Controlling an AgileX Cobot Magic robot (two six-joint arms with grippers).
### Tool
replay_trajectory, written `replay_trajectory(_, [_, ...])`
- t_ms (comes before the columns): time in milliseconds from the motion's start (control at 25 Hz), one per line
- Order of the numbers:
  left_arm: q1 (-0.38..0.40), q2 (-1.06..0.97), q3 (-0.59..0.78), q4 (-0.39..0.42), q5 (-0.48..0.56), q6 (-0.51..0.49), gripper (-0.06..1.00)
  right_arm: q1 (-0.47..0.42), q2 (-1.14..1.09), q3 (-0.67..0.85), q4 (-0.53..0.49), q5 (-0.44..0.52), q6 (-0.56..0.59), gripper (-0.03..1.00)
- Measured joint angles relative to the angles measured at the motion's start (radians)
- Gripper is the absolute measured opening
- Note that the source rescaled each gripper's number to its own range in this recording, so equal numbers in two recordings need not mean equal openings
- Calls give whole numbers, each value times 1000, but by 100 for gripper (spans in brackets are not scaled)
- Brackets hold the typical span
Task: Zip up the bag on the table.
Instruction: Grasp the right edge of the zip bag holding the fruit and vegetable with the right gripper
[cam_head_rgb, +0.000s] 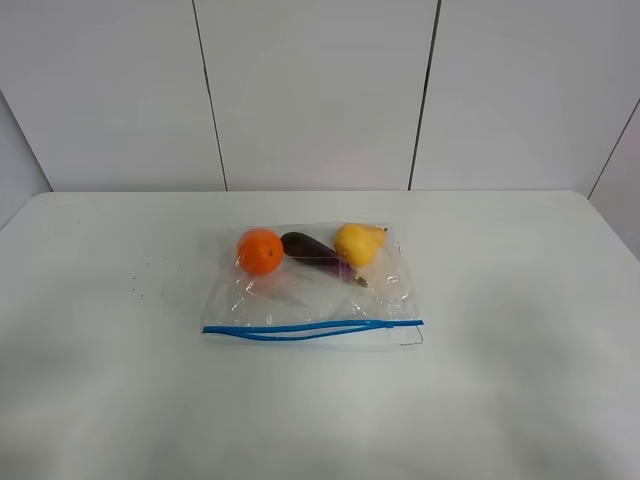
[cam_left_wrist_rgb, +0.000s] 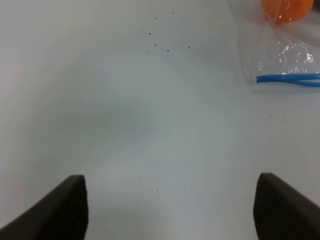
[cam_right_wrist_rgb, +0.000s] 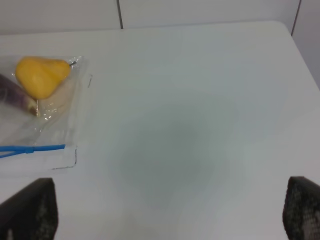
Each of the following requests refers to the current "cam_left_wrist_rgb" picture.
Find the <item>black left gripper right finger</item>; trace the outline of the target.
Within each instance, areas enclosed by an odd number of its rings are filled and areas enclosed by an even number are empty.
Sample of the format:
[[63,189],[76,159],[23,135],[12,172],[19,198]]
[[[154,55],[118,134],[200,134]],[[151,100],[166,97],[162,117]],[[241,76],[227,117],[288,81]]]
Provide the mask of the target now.
[[253,219],[260,240],[318,240],[320,207],[273,173],[261,173]]

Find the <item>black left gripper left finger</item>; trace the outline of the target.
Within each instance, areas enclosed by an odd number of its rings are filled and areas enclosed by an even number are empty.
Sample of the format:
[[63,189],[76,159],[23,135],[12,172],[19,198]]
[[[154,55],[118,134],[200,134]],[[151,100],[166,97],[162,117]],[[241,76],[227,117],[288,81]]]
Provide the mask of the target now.
[[2,240],[83,240],[89,223],[86,180],[71,175],[0,229]]

